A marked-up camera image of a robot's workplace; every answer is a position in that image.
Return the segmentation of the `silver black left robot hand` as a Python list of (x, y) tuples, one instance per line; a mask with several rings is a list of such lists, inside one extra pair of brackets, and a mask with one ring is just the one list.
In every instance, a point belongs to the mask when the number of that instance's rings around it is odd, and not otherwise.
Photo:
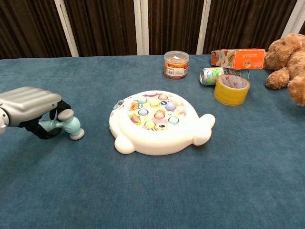
[(50, 113), (50, 119), (71, 106), (61, 95), (41, 88), (25, 86), (0, 94), (0, 133), (7, 126), (25, 128), (38, 138), (47, 140), (61, 132), (60, 127), (46, 130), (39, 124), (41, 117)]

